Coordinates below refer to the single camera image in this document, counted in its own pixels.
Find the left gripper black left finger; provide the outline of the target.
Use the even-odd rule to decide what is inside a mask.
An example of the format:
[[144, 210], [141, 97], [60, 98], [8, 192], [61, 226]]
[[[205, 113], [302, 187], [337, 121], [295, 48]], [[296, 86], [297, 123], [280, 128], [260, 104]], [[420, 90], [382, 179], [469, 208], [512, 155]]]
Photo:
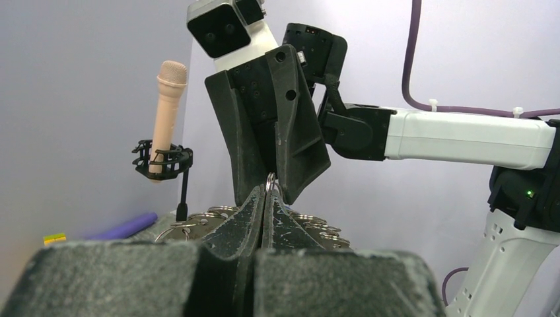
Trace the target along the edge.
[[194, 241], [52, 244], [27, 263], [2, 316], [251, 316], [254, 254]]

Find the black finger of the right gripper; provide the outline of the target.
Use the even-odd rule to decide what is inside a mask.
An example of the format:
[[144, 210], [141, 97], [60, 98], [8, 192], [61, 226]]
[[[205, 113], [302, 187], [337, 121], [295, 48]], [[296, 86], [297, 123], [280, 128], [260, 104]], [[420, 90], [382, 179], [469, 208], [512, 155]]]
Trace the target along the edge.
[[241, 94], [228, 71], [207, 77], [205, 86], [230, 157], [234, 200], [242, 205], [253, 188], [264, 182], [267, 170]]
[[292, 205], [331, 166], [331, 161], [295, 48], [285, 44], [265, 58], [277, 109], [277, 177], [284, 203]]

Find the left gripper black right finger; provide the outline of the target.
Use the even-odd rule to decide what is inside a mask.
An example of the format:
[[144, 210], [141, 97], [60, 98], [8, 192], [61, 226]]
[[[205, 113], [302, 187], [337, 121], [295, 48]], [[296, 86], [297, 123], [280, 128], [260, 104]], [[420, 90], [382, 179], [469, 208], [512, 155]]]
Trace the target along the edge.
[[256, 253], [257, 316], [444, 316], [419, 256], [398, 250], [325, 250], [288, 215], [277, 190], [265, 201]]

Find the yellow toy block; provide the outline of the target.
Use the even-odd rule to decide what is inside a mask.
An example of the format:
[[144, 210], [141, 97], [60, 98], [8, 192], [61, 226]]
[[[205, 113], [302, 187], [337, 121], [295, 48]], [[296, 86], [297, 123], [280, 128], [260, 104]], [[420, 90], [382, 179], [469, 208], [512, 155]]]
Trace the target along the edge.
[[57, 233], [57, 234], [44, 236], [43, 237], [43, 243], [44, 243], [44, 246], [47, 246], [48, 244], [51, 244], [53, 242], [65, 241], [66, 239], [67, 238], [66, 238], [66, 235], [64, 233]]

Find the metal disc with keyrings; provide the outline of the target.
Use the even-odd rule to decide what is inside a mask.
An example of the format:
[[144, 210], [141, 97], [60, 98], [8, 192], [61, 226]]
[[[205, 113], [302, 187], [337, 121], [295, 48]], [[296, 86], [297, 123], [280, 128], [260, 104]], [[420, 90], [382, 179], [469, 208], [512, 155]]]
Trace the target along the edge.
[[275, 178], [250, 191], [240, 207], [216, 206], [176, 220], [155, 242], [206, 242], [215, 250], [235, 253], [244, 247], [341, 250], [350, 242], [340, 229], [322, 218], [305, 215], [283, 204]]

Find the beige microphone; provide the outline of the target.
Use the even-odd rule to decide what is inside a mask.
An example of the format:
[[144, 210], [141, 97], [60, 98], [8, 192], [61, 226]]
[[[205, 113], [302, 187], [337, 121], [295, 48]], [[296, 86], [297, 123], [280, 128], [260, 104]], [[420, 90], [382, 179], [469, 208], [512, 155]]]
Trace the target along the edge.
[[154, 162], [162, 162], [164, 155], [158, 154], [157, 150], [170, 149], [180, 99], [187, 87], [187, 68], [177, 61], [164, 61], [157, 75], [157, 81], [158, 102], [149, 172], [160, 174], [162, 166]]

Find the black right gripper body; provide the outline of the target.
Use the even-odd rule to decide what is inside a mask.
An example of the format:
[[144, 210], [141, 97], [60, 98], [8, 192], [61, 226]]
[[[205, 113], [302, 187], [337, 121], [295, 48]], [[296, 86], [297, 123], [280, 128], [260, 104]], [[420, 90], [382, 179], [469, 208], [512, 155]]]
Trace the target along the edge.
[[266, 172], [321, 174], [330, 167], [312, 96], [326, 77], [341, 75], [346, 53], [341, 36], [290, 23], [281, 46], [231, 70]]

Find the purple cylinder toy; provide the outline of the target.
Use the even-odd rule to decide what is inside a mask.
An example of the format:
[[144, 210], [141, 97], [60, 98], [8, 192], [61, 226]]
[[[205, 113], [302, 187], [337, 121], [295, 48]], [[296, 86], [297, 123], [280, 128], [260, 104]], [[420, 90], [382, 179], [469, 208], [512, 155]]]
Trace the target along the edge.
[[126, 239], [150, 227], [158, 220], [156, 213], [145, 213], [130, 221], [117, 225], [105, 232], [87, 237], [87, 240], [121, 240]]

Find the black right microphone stand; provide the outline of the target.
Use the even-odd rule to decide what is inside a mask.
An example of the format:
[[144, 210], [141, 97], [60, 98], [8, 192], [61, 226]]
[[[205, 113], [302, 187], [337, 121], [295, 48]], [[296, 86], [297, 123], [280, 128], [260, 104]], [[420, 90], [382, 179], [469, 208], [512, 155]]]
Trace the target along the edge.
[[181, 145], [171, 144], [169, 150], [155, 151], [156, 158], [162, 159], [162, 161], [157, 162], [150, 159], [152, 143], [152, 139], [144, 139], [138, 142], [132, 150], [132, 153], [137, 155], [132, 164], [135, 165], [135, 170], [138, 173], [149, 180], [173, 180], [182, 175], [180, 202], [176, 209], [176, 222], [187, 221], [188, 204], [186, 198], [189, 171], [193, 165], [193, 151]]

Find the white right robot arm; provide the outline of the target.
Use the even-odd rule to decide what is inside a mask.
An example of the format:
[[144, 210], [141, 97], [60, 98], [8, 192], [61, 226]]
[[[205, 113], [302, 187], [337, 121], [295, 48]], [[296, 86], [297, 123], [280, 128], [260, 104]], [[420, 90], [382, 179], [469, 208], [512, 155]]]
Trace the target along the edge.
[[[347, 39], [349, 53], [342, 73], [343, 99], [403, 108], [400, 71], [407, 20], [331, 22], [326, 28]], [[534, 109], [556, 102], [559, 64], [550, 34], [518, 26], [483, 25], [460, 29], [430, 22], [421, 29], [412, 91], [418, 99], [463, 102], [473, 107]], [[489, 206], [491, 167], [444, 162], [431, 149], [429, 159], [412, 159], [403, 142], [414, 132], [431, 139], [491, 140], [487, 148], [462, 146], [457, 153], [517, 159], [499, 141], [531, 147], [550, 145], [553, 130], [536, 120], [484, 118], [485, 126], [463, 128], [465, 115], [406, 111], [395, 129], [398, 154], [384, 162], [334, 156], [332, 169], [309, 185], [295, 203], [297, 211], [327, 218], [341, 227], [356, 248], [409, 250], [424, 258], [438, 279], [457, 267], [470, 267], [483, 240]]]

